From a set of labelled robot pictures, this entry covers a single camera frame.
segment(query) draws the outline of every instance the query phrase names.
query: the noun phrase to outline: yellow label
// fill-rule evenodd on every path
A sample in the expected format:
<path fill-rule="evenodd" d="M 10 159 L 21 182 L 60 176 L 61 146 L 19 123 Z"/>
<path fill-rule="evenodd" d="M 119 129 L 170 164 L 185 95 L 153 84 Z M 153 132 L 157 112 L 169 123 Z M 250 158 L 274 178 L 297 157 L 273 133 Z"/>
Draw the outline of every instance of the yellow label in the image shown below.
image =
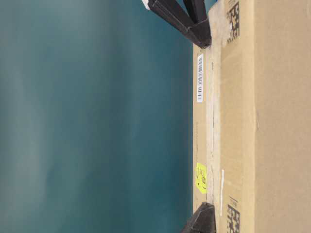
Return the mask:
<path fill-rule="evenodd" d="M 196 182 L 195 185 L 202 194 L 207 193 L 207 168 L 201 163 L 196 164 Z"/>

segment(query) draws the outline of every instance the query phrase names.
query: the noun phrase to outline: brown cardboard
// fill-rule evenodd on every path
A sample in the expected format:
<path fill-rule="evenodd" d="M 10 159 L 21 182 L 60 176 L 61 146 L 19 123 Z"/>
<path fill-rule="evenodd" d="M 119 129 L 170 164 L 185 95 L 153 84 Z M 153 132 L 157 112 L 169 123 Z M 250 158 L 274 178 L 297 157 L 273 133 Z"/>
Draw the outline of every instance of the brown cardboard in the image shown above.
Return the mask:
<path fill-rule="evenodd" d="M 217 232 L 309 232 L 311 0 L 220 0 L 209 20 L 207 200 Z"/>
<path fill-rule="evenodd" d="M 195 212 L 203 202 L 207 201 L 206 193 L 202 193 L 196 186 L 197 164 L 207 166 L 207 145 L 206 145 L 206 93 L 207 93 L 207 71 L 206 55 L 198 46 L 193 49 L 193 212 Z M 203 60 L 203 101 L 197 101 L 198 95 L 198 57 L 204 56 Z"/>

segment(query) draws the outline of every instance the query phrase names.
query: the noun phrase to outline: qr code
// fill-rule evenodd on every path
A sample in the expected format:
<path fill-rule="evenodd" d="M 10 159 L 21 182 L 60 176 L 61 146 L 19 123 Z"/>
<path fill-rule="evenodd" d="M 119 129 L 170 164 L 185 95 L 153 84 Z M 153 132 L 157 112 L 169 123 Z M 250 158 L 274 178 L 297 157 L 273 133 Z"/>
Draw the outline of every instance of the qr code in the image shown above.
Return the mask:
<path fill-rule="evenodd" d="M 237 2 L 227 13 L 227 18 L 230 22 L 231 32 L 228 43 L 230 44 L 240 36 L 240 5 Z"/>
<path fill-rule="evenodd" d="M 240 213 L 228 205 L 227 233 L 240 233 Z"/>

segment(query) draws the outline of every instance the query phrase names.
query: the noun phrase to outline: teal wall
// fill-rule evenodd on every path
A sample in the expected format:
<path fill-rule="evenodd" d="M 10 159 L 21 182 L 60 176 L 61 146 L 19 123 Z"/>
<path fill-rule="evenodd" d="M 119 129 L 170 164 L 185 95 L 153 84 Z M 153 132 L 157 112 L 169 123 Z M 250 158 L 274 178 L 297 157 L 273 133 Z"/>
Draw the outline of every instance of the teal wall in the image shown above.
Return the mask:
<path fill-rule="evenodd" d="M 191 43 L 140 0 L 2 0 L 0 34 L 0 232 L 178 232 Z"/>

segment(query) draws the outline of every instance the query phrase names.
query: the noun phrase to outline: barcode label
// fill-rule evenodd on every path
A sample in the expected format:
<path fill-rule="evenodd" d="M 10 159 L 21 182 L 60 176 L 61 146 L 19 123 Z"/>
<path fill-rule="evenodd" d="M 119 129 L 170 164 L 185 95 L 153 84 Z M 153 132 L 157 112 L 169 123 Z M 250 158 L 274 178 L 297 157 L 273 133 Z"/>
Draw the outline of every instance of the barcode label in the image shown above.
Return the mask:
<path fill-rule="evenodd" d="M 197 102 L 203 102 L 203 64 L 204 64 L 204 54 L 198 56 L 198 86 L 197 86 Z"/>

